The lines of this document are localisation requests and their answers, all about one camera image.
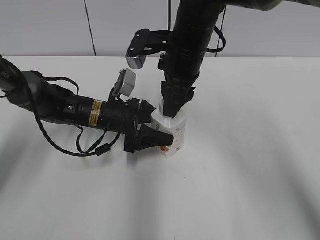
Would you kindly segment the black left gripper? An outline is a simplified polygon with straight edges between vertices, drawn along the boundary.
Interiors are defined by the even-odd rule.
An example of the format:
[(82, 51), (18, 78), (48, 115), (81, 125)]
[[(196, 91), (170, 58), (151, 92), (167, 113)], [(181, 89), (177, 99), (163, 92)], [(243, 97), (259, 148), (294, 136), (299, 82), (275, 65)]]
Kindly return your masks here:
[[(128, 153), (153, 147), (171, 146), (174, 142), (173, 135), (146, 125), (152, 122), (152, 113), (156, 109), (148, 101), (142, 100), (140, 103), (137, 98), (127, 101), (116, 98), (108, 100), (102, 108), (101, 124), (108, 132), (115, 132), (117, 135), (111, 143), (101, 147), (102, 152), (110, 151), (122, 134), (124, 134), (124, 151)], [(142, 125), (138, 131), (139, 119)]]

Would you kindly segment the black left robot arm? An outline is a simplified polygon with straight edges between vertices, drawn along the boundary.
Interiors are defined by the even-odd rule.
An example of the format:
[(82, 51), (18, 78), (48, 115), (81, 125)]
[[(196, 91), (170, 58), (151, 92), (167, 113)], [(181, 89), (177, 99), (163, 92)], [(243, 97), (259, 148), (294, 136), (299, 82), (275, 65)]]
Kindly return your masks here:
[[(135, 88), (136, 74), (130, 69), (120, 71), (107, 101), (81, 96), (57, 85), (56, 81), (66, 81), (78, 87), (67, 77), (46, 77), (38, 71), (20, 71), (7, 59), (0, 59), (0, 90), (4, 97), (11, 104), (32, 112), (42, 134), (58, 151), (74, 157), (100, 156), (109, 152), (121, 135), (124, 135), (124, 151), (127, 153), (173, 144), (171, 134), (148, 126), (156, 110), (154, 106), (137, 98), (121, 99), (121, 96), (130, 96)], [(81, 149), (78, 136), (78, 152), (71, 152), (59, 147), (49, 137), (42, 122), (75, 126), (81, 131), (85, 127), (93, 128), (104, 134), (116, 133), (116, 136), (111, 143), (105, 144), (102, 144), (104, 138), (100, 137), (86, 151)]]

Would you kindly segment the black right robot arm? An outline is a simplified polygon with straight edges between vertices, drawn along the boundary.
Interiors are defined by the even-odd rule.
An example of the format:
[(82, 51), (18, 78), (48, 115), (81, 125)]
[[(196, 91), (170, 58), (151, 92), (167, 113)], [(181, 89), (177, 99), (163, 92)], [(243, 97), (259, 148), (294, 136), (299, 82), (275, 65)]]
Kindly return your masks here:
[(280, 0), (182, 0), (179, 3), (173, 31), (169, 33), (168, 49), (161, 55), (158, 68), (164, 72), (161, 84), (163, 114), (174, 118), (194, 97), (193, 86), (200, 75), (213, 33), (222, 35), (216, 27), (226, 6), (256, 11), (270, 11)]

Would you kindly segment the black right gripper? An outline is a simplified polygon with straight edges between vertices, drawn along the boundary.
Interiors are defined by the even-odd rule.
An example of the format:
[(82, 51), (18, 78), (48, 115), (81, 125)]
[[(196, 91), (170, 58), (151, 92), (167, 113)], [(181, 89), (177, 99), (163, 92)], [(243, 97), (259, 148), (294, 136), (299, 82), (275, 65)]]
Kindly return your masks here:
[(194, 98), (194, 82), (182, 81), (181, 78), (170, 76), (164, 72), (165, 80), (161, 82), (163, 97), (163, 114), (175, 118), (185, 104)]

